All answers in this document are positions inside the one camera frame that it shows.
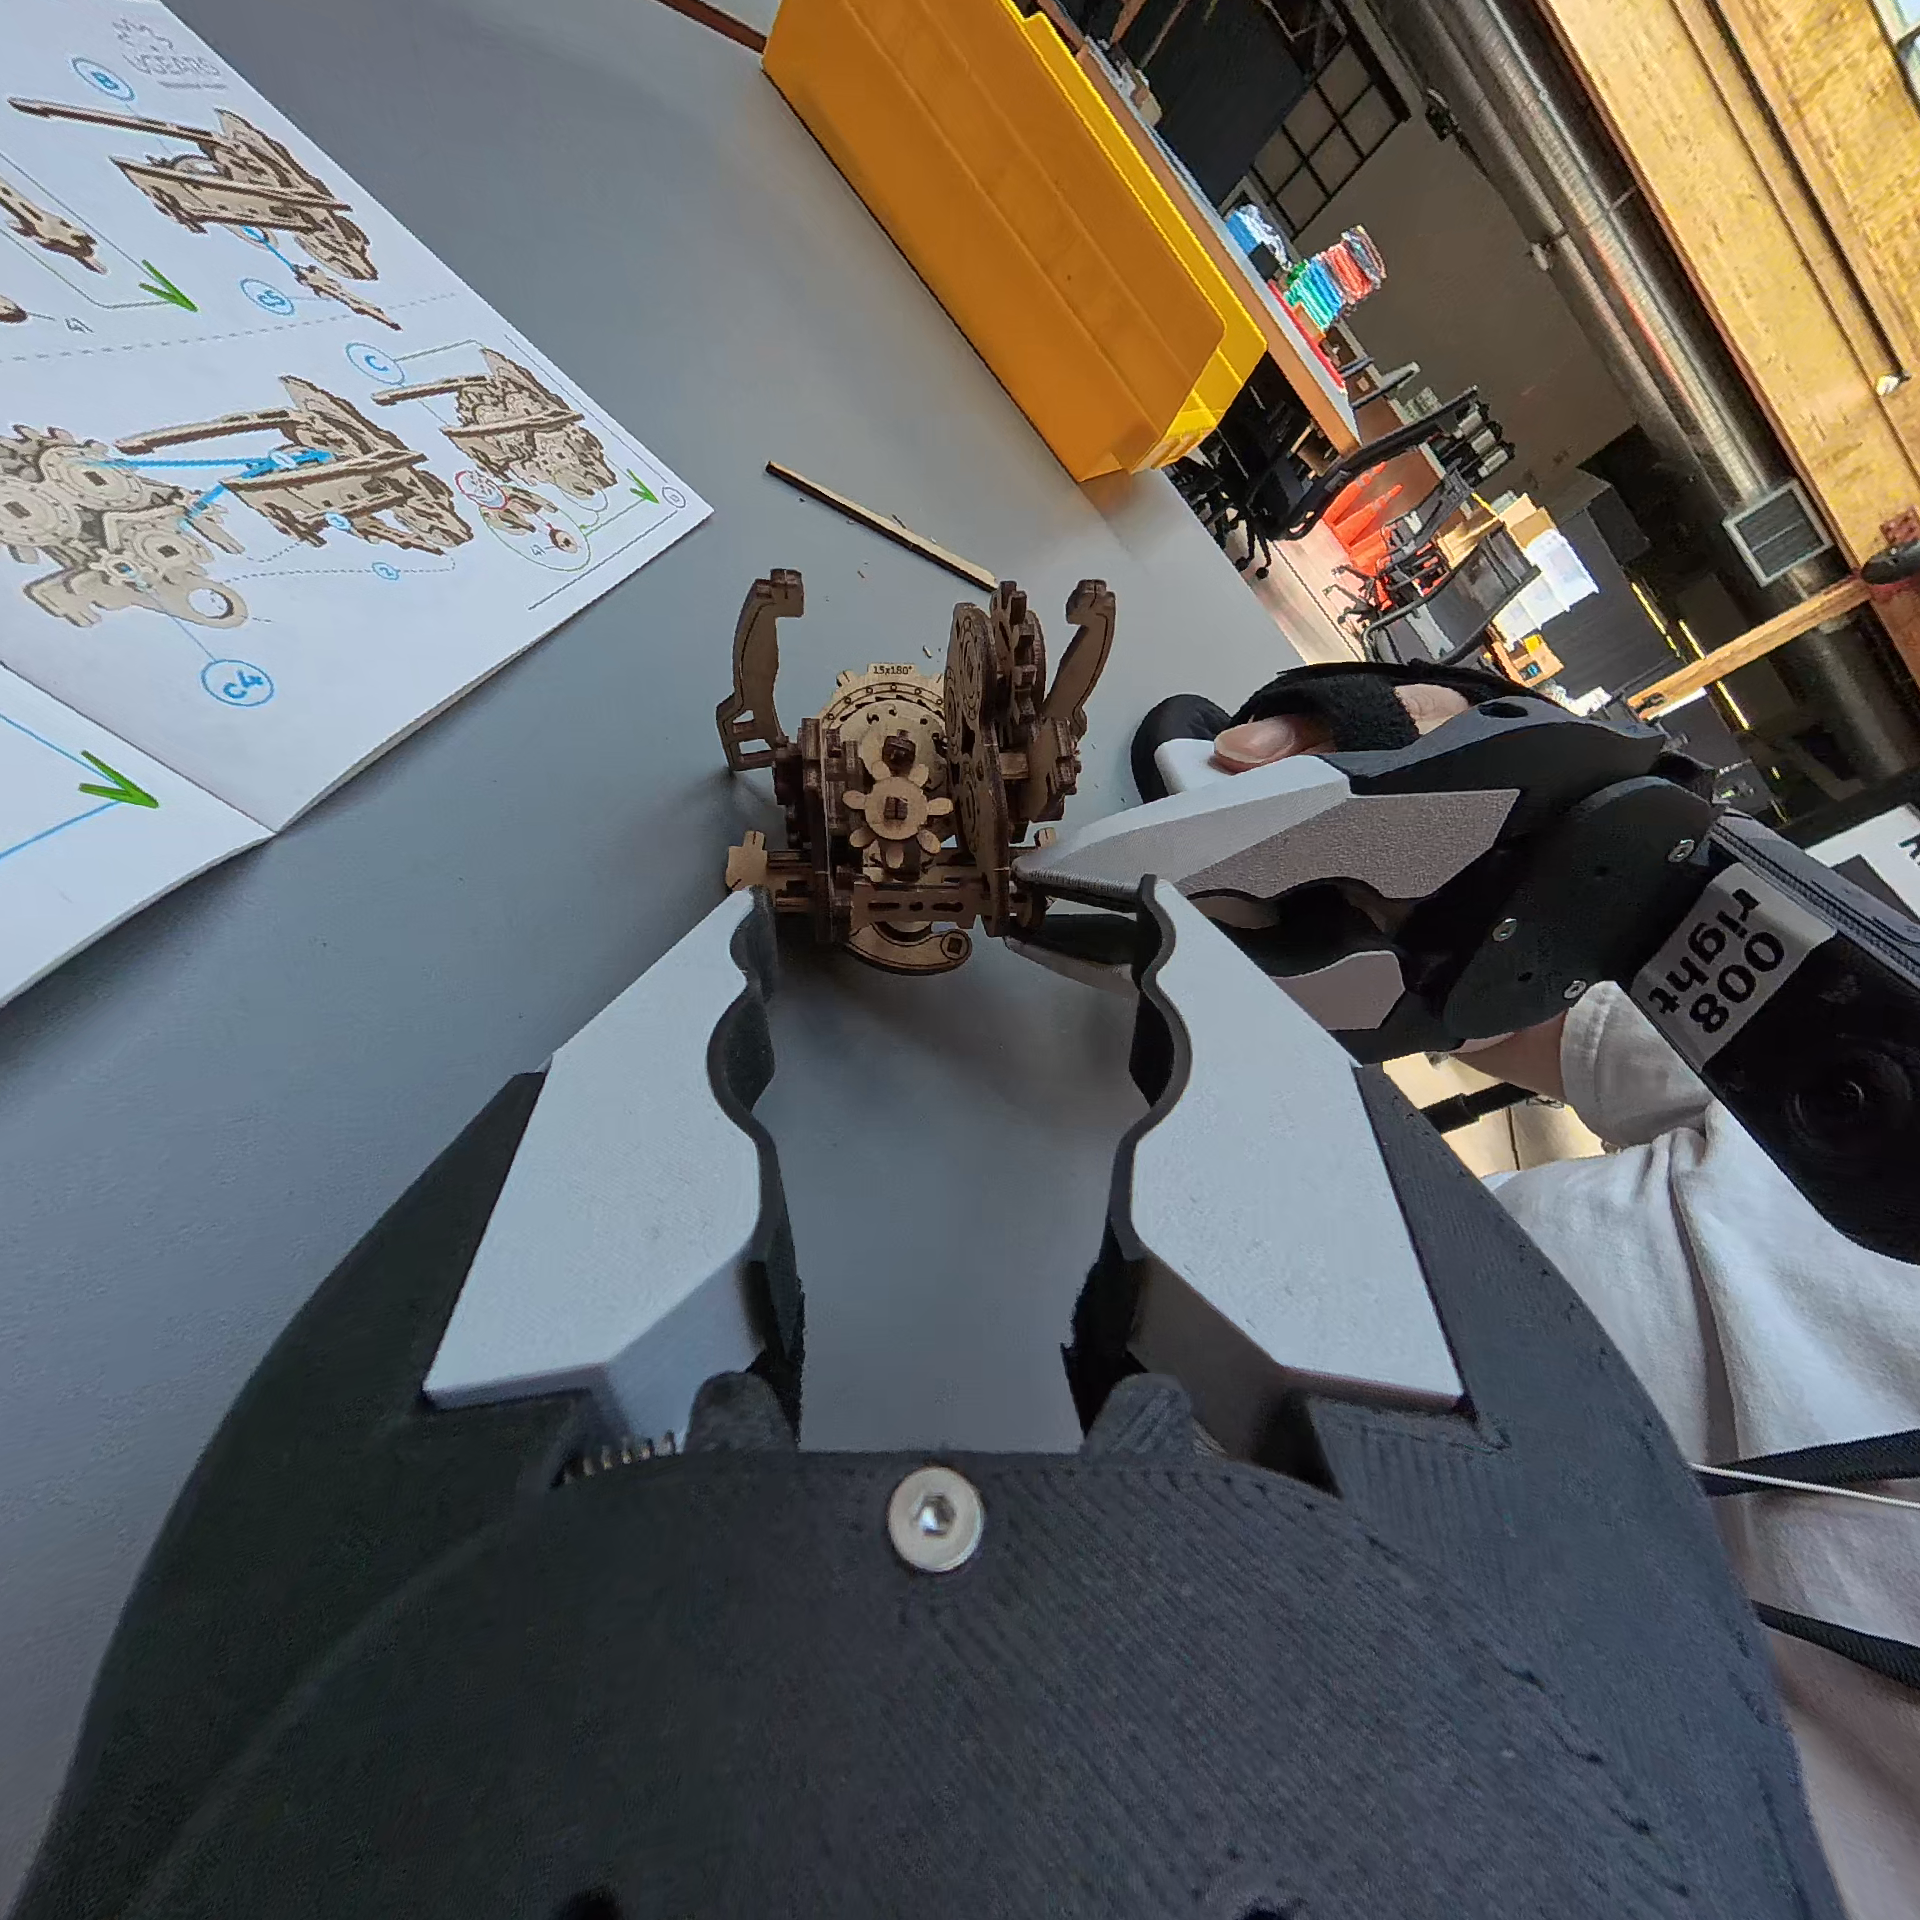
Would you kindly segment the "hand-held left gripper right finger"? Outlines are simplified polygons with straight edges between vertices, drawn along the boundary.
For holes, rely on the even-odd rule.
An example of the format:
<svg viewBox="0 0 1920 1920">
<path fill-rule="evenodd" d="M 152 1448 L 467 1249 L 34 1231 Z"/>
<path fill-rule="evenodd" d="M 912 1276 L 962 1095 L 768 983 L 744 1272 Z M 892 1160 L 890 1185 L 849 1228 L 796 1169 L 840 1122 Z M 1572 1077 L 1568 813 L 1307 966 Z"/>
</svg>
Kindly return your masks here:
<svg viewBox="0 0 1920 1920">
<path fill-rule="evenodd" d="M 1086 1433 L 1170 1377 L 1227 1456 L 1273 1456 L 1304 1400 L 1465 1407 L 1351 1054 L 1170 881 L 1139 889 L 1143 1116 L 1072 1309 Z"/>
</svg>

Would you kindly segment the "yellow plastic bin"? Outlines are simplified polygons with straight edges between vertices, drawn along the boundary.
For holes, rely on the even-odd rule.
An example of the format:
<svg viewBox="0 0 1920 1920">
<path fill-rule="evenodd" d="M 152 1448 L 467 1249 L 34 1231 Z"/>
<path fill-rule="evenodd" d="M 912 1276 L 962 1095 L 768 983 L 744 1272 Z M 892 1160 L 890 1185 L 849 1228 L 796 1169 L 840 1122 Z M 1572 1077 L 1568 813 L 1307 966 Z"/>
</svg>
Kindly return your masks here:
<svg viewBox="0 0 1920 1920">
<path fill-rule="evenodd" d="M 1263 332 L 1048 18 L 785 2 L 761 66 L 1072 479 L 1217 429 Z"/>
</svg>

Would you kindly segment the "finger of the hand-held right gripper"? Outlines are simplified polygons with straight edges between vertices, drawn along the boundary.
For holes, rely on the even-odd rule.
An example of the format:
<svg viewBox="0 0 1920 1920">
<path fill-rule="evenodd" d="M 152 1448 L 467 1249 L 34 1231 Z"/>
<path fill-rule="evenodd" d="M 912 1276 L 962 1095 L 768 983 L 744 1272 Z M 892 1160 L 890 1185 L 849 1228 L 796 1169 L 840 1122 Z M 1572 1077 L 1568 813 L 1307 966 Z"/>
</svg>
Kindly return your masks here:
<svg viewBox="0 0 1920 1920">
<path fill-rule="evenodd" d="M 1014 871 L 1094 902 L 1123 902 L 1143 877 L 1190 898 L 1273 902 L 1354 880 L 1384 900 L 1425 900 L 1497 844 L 1519 800 L 1515 786 L 1371 796 L 1330 761 L 1297 757 L 1070 826 Z"/>
<path fill-rule="evenodd" d="M 1004 941 L 1104 991 L 1132 991 L 1190 1037 L 1265 1033 L 1290 1006 L 1320 1030 L 1371 1037 L 1409 999 L 1410 960 L 1358 909 L 1290 922 L 1248 895 L 1049 898 Z"/>
</svg>

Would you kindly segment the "silver ventilation duct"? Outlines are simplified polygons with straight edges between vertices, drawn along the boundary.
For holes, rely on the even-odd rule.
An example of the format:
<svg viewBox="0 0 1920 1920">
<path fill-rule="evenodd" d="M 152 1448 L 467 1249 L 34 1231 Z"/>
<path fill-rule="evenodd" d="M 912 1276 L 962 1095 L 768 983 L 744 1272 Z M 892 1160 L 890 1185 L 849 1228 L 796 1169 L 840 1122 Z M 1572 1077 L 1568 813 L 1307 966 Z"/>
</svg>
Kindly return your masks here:
<svg viewBox="0 0 1920 1920">
<path fill-rule="evenodd" d="M 1635 695 L 1769 668 L 1772 770 L 1827 728 L 1916 770 L 1916 4 L 1376 4 L 1615 372 L 1746 615 Z"/>
</svg>

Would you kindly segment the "colourful plastic containers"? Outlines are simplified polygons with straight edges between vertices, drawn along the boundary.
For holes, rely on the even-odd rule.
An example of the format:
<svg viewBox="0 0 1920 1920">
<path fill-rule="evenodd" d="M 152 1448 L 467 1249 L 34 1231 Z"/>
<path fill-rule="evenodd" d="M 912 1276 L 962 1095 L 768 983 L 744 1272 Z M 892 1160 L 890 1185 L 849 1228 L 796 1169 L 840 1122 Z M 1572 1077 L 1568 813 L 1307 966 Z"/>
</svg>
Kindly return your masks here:
<svg viewBox="0 0 1920 1920">
<path fill-rule="evenodd" d="M 1324 332 L 1386 286 L 1386 257 L 1363 226 L 1302 253 L 1256 202 L 1239 202 L 1224 218 L 1256 274 L 1311 329 Z"/>
</svg>

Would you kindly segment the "person's right hand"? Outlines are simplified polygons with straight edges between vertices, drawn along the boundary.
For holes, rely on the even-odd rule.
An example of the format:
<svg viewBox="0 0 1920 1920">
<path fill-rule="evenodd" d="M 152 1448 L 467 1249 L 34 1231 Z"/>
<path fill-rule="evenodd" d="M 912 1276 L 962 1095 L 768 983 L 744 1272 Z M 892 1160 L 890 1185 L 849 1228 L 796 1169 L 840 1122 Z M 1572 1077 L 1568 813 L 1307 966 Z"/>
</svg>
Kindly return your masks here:
<svg viewBox="0 0 1920 1920">
<path fill-rule="evenodd" d="M 1247 775 L 1291 757 L 1330 752 L 1328 724 L 1307 711 L 1286 711 L 1226 727 L 1212 740 L 1212 762 L 1226 775 Z"/>
</svg>

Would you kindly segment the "person's white shirt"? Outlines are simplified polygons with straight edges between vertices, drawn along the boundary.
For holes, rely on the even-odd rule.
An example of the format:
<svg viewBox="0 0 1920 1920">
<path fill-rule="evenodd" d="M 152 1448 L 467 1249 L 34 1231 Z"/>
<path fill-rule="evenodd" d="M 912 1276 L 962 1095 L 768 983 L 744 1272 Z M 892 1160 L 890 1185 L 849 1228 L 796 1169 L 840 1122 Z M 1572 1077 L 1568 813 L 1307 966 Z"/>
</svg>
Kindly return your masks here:
<svg viewBox="0 0 1920 1920">
<path fill-rule="evenodd" d="M 1617 984 L 1561 1012 L 1566 1105 L 1608 1142 L 1495 1184 L 1682 1456 L 1729 1465 L 1916 1429 L 1918 1277 L 1841 1236 Z M 1916 1689 L 1769 1633 L 1849 1916 L 1918 1916 Z"/>
</svg>

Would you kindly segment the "wooden gear mechanism model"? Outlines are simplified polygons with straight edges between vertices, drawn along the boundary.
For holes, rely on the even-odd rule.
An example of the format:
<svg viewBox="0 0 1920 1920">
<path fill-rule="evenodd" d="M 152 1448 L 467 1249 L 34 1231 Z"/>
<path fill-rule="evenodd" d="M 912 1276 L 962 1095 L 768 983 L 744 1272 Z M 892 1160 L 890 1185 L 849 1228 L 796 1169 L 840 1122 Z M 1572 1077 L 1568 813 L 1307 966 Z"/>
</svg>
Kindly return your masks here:
<svg viewBox="0 0 1920 1920">
<path fill-rule="evenodd" d="M 1048 900 L 1018 877 L 1018 858 L 1076 788 L 1089 702 L 1114 650 L 1114 590 L 1074 586 L 1072 640 L 1049 669 L 1027 594 L 1000 582 L 985 605 L 954 608 L 943 674 L 908 663 L 846 672 L 788 733 L 778 641 L 802 613 L 802 576 L 780 567 L 756 578 L 737 620 L 715 728 L 732 773 L 771 770 L 785 844 L 748 831 L 728 853 L 728 889 L 763 892 L 817 946 L 904 975 L 961 968 L 975 928 L 1034 932 Z"/>
</svg>

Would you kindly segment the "person's right forearm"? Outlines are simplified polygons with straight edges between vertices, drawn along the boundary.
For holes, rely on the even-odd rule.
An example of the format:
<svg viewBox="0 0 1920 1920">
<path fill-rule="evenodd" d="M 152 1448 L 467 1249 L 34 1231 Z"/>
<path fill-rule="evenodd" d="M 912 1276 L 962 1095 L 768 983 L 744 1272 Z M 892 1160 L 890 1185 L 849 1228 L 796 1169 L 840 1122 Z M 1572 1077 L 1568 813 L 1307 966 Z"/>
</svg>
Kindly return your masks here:
<svg viewBox="0 0 1920 1920">
<path fill-rule="evenodd" d="M 1460 1132 L 1510 1113 L 1522 1103 L 1561 1105 L 1566 1078 L 1561 1039 L 1568 1016 L 1522 1028 L 1497 1039 L 1476 1039 L 1456 1052 L 1426 1052 L 1386 1064 L 1387 1078 L 1406 1095 L 1443 1090 L 1420 1103 L 1443 1132 Z"/>
</svg>

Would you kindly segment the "long white worktable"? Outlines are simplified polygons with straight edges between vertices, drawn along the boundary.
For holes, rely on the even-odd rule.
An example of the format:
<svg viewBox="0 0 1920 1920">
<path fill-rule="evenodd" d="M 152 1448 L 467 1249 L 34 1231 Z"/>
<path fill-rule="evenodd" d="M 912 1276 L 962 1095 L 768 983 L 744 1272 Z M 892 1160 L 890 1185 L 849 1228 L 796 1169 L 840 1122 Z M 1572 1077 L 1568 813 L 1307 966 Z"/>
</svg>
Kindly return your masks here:
<svg viewBox="0 0 1920 1920">
<path fill-rule="evenodd" d="M 1163 151 L 1163 158 L 1193 202 L 1203 248 L 1212 253 L 1238 300 L 1263 329 L 1266 357 L 1283 370 L 1287 384 L 1334 446 L 1334 452 L 1340 457 L 1356 452 L 1360 447 L 1360 431 L 1344 384 L 1328 367 L 1305 324 L 1273 293 L 1272 284 L 1258 272 L 1256 261 L 1241 252 L 1233 229 L 1212 206 L 1193 174 L 1175 152 Z"/>
</svg>

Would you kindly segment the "grey desk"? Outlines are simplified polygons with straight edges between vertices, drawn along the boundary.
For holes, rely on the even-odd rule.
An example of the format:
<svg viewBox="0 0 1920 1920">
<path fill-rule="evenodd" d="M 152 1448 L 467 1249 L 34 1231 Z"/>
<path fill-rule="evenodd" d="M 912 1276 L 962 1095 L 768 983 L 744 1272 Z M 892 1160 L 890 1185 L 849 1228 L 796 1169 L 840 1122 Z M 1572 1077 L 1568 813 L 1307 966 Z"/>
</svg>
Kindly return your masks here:
<svg viewBox="0 0 1920 1920">
<path fill-rule="evenodd" d="M 804 574 L 782 712 L 938 649 L 961 582 L 778 461 L 1119 638 L 1074 820 L 1175 690 L 1291 663 L 1159 472 L 1076 487 L 761 76 L 660 4 L 180 4 L 711 502 L 292 830 L 6 1009 L 6 1901 L 160 1525 L 306 1298 L 518 1071 L 719 898 L 753 815 L 714 709 Z"/>
</svg>

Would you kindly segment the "thin wooden stick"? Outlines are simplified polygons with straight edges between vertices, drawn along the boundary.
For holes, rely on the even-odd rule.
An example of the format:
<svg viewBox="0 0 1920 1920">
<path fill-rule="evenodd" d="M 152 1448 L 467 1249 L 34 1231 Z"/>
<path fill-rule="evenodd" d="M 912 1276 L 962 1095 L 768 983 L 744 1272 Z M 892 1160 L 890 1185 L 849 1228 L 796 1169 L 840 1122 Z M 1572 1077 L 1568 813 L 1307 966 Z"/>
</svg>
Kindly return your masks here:
<svg viewBox="0 0 1920 1920">
<path fill-rule="evenodd" d="M 904 549 L 905 552 L 946 570 L 950 576 L 983 590 L 994 592 L 1000 586 L 1000 576 L 987 567 L 975 564 L 971 559 L 961 558 L 950 546 L 932 541 L 931 536 L 908 528 L 900 519 L 890 519 L 872 508 L 856 502 L 850 495 L 826 487 L 800 470 L 794 470 L 780 461 L 766 461 L 766 474 L 778 479 L 782 487 L 815 500 L 817 504 L 828 508 L 841 521 L 865 528 L 867 533 L 876 534 L 878 540 Z"/>
</svg>

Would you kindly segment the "white assembly instruction booklet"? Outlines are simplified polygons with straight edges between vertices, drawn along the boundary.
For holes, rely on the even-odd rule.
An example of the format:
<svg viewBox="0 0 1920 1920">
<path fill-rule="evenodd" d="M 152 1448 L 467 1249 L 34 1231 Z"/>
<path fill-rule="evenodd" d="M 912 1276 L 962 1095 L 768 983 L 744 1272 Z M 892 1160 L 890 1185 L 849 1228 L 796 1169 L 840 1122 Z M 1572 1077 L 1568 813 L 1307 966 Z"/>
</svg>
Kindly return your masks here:
<svg viewBox="0 0 1920 1920">
<path fill-rule="evenodd" d="M 164 4 L 6 4 L 3 993 L 711 504 Z"/>
</svg>

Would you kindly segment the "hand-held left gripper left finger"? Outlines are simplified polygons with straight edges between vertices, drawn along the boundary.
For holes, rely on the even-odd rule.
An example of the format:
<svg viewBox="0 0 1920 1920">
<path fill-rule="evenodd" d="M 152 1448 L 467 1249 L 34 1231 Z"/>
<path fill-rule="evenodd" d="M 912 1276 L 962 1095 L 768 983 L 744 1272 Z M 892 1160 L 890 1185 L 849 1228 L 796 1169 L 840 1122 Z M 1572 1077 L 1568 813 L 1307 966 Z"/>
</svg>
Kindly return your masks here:
<svg viewBox="0 0 1920 1920">
<path fill-rule="evenodd" d="M 614 1437 L 688 1436 L 756 1374 L 800 1430 L 804 1298 L 778 1150 L 766 892 L 732 892 L 553 1055 L 424 1392 L 587 1393 Z"/>
</svg>

